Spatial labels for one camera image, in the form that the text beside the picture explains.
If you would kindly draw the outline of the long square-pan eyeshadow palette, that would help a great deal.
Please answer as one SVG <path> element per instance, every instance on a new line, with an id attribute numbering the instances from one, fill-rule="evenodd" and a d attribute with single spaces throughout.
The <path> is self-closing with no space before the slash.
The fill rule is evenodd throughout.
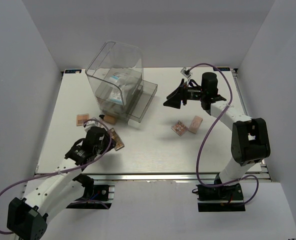
<path id="1" fill-rule="evenodd" d="M 109 134 L 111 138 L 115 141 L 115 151 L 119 151 L 125 147 L 125 144 L 123 143 L 122 139 L 120 138 L 119 134 L 116 132 L 114 128 L 109 129 Z"/>

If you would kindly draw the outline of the small pink blush compact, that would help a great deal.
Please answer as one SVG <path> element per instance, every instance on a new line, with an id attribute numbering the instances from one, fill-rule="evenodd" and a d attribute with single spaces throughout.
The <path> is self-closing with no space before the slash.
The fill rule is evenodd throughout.
<path id="1" fill-rule="evenodd" d="M 76 116 L 76 126 L 82 126 L 88 119 L 89 119 L 89 114 L 78 114 Z"/>

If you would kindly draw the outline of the pink makeup box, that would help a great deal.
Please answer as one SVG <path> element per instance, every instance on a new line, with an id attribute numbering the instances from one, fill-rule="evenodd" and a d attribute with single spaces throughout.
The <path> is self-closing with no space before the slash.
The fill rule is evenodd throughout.
<path id="1" fill-rule="evenodd" d="M 196 134 L 198 132 L 202 122 L 203 122 L 203 118 L 200 117 L 200 116 L 195 115 L 193 120 L 191 121 L 191 124 L 190 124 L 190 126 L 188 128 L 188 131 L 193 133 L 193 134 Z"/>

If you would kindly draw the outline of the white cotton pad pack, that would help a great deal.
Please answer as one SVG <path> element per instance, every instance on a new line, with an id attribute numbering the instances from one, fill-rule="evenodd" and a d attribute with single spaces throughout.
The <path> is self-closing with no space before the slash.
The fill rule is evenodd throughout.
<path id="1" fill-rule="evenodd" d="M 129 92 L 134 89 L 133 84 L 122 84 L 120 86 L 112 86 L 111 92 L 108 96 L 108 101 L 118 104 L 125 105 L 127 103 L 127 96 Z"/>
<path id="2" fill-rule="evenodd" d="M 126 72 L 115 72 L 108 78 L 108 82 L 117 87 L 131 85 L 133 83 L 132 77 Z"/>

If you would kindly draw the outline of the smoked acrylic drawer organizer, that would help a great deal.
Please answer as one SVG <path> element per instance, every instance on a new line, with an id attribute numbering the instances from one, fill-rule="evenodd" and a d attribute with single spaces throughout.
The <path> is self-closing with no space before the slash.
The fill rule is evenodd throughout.
<path id="1" fill-rule="evenodd" d="M 132 78 L 131 85 L 134 85 L 134 89 L 127 95 L 125 105 L 108 101 L 112 86 L 116 86 L 108 82 L 108 79 L 112 74 L 117 72 L 130 74 Z M 105 73 L 103 80 L 100 80 L 94 87 L 94 96 L 97 100 L 100 111 L 104 115 L 112 116 L 125 123 L 129 120 L 134 120 L 140 123 L 143 120 L 157 90 L 158 85 L 156 83 L 143 80 L 143 74 L 140 71 L 127 68 L 111 68 Z"/>

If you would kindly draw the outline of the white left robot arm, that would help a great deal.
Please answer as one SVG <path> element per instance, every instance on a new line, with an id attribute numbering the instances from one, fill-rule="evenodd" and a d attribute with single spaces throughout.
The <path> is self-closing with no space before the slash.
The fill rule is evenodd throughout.
<path id="1" fill-rule="evenodd" d="M 15 197 L 9 203 L 7 228 L 22 240 L 39 240 L 62 210 L 75 201 L 92 200 L 94 180 L 83 170 L 115 144 L 105 128 L 88 128 L 86 136 L 73 144 L 52 176 L 22 199 Z"/>

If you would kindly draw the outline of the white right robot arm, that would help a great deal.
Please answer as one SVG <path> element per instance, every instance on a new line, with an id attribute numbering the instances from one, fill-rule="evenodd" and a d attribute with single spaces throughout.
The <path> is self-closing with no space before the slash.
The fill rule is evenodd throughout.
<path id="1" fill-rule="evenodd" d="M 231 130 L 231 159 L 218 174 L 213 187 L 214 195 L 224 200 L 231 195 L 232 185 L 237 184 L 252 166 L 270 156 L 266 121 L 239 112 L 222 97 L 217 75 L 213 72 L 203 73 L 201 84 L 182 80 L 163 105 L 180 109 L 188 101 L 199 101 L 201 108 L 214 117 L 216 123 L 222 122 Z"/>

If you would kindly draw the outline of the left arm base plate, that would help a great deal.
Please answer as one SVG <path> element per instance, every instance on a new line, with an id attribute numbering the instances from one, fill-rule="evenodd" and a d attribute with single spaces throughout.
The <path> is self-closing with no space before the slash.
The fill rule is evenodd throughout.
<path id="1" fill-rule="evenodd" d="M 97 183 L 93 178 L 81 174 L 73 179 L 81 184 L 82 196 L 70 203 L 67 209 L 109 210 L 115 194 L 115 186 Z"/>

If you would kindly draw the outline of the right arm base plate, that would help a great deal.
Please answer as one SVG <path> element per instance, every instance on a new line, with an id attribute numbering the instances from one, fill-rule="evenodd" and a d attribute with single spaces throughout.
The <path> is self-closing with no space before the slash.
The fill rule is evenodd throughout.
<path id="1" fill-rule="evenodd" d="M 191 191 L 197 195 L 198 211 L 201 213 L 245 212 L 241 185 L 208 188 L 197 185 Z"/>

